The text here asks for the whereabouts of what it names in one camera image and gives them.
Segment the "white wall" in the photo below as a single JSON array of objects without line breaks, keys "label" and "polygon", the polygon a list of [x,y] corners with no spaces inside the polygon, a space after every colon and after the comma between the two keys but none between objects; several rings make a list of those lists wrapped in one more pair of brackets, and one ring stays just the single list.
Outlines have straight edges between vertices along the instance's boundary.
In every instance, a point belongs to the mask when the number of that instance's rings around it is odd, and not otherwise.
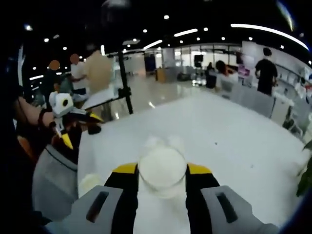
[{"label": "white wall", "polygon": [[[251,66],[250,68],[254,68],[257,62],[263,59],[264,47],[265,47],[264,45],[259,45],[259,44],[256,44],[255,42],[250,42],[250,41],[242,42],[243,54],[251,57],[250,59],[248,59],[248,66]],[[270,48],[270,49],[272,51],[272,62],[278,65],[281,65],[283,67],[286,67],[289,70],[299,75],[304,75],[303,72],[305,68],[307,70],[307,73],[309,74],[312,73],[312,69],[308,66],[308,64],[305,64],[299,59],[285,52],[282,52],[280,50],[276,50],[274,48]]]}]

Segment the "person in black shirt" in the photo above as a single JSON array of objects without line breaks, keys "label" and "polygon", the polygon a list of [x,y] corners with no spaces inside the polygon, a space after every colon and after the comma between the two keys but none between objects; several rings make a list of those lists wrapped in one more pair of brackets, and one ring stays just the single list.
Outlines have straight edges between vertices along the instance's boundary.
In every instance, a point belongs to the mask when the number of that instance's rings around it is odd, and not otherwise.
[{"label": "person in black shirt", "polygon": [[277,69],[274,63],[270,61],[272,52],[269,48],[263,49],[264,59],[255,66],[255,75],[259,79],[258,91],[272,95],[272,87],[276,83]]}]

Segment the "linear ceiling light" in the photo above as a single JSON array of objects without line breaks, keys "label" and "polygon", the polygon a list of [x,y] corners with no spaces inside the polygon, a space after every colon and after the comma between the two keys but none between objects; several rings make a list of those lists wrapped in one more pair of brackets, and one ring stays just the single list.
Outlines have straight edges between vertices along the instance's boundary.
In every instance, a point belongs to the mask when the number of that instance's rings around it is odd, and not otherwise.
[{"label": "linear ceiling light", "polygon": [[145,46],[145,47],[143,48],[143,50],[146,50],[146,49],[148,49],[148,48],[151,48],[152,46],[158,45],[158,44],[160,44],[160,43],[162,43],[162,40],[155,41],[155,42],[153,42],[153,43],[151,43],[151,44]]},{"label": "linear ceiling light", "polygon": [[101,45],[101,54],[102,55],[105,55],[105,47],[104,45]]},{"label": "linear ceiling light", "polygon": [[34,79],[38,79],[38,78],[42,78],[43,75],[40,75],[40,76],[36,76],[36,77],[30,77],[29,80],[34,80]]},{"label": "linear ceiling light", "polygon": [[232,28],[251,28],[251,29],[259,29],[259,30],[263,30],[263,31],[267,31],[270,33],[275,33],[278,34],[280,36],[286,37],[290,40],[293,40],[294,42],[297,42],[299,45],[303,46],[304,48],[306,48],[307,50],[309,50],[309,48],[307,47],[307,45],[305,43],[303,43],[302,41],[298,40],[297,38],[294,38],[293,36],[290,36],[286,33],[277,31],[275,29],[271,29],[271,28],[267,28],[267,27],[262,27],[262,26],[257,26],[257,25],[251,25],[251,24],[241,24],[241,23],[232,23],[231,24]]},{"label": "linear ceiling light", "polygon": [[195,29],[184,31],[184,32],[176,33],[176,34],[174,34],[174,36],[177,38],[177,37],[180,37],[180,36],[185,35],[185,34],[195,33],[197,31],[198,30],[195,28]]}]

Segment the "green leaf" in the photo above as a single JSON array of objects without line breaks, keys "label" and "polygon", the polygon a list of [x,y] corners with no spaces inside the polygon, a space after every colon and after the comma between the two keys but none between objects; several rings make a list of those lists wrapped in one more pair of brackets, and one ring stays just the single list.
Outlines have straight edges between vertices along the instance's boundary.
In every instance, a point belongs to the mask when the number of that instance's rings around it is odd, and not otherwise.
[{"label": "green leaf", "polygon": [[305,149],[312,150],[312,140],[310,140],[310,141],[303,147],[303,150],[305,150]]}]

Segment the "person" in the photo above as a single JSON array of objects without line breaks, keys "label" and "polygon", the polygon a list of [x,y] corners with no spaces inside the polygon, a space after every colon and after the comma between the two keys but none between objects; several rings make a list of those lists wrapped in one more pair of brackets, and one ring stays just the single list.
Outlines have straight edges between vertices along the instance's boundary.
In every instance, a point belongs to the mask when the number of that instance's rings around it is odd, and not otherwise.
[{"label": "person", "polygon": [[59,69],[59,62],[53,60],[49,63],[49,69],[42,78],[42,84],[40,86],[40,92],[44,96],[46,109],[52,111],[52,107],[49,102],[49,96],[56,89],[56,84],[58,84],[58,76],[56,75],[56,70]]},{"label": "person", "polygon": [[[95,94],[99,91],[109,88],[113,75],[113,61],[107,56],[103,56],[100,47],[94,43],[87,44],[87,51],[90,56],[87,58],[84,71],[89,81],[90,94]],[[101,107],[93,108],[93,112],[99,116],[103,116],[104,121],[112,120],[111,106],[109,103],[102,105],[104,111],[101,115]]]},{"label": "person", "polygon": [[217,79],[216,79],[216,87],[217,89],[221,88],[221,80],[231,80],[233,82],[238,82],[238,74],[235,70],[225,65],[225,63],[221,60],[215,63],[215,67],[218,71]]},{"label": "person", "polygon": [[73,93],[85,95],[86,92],[86,75],[84,74],[84,63],[79,61],[79,56],[73,54],[70,56],[71,77],[70,81],[73,83]]},{"label": "person", "polygon": [[210,71],[210,70],[214,71],[215,70],[214,67],[213,67],[213,63],[212,62],[209,63],[209,65],[207,66],[206,70],[207,71]]},{"label": "person", "polygon": [[276,85],[277,69],[271,62],[272,52],[269,48],[263,49],[264,59],[255,66],[255,76],[259,79],[258,91],[271,96],[272,87]]}]

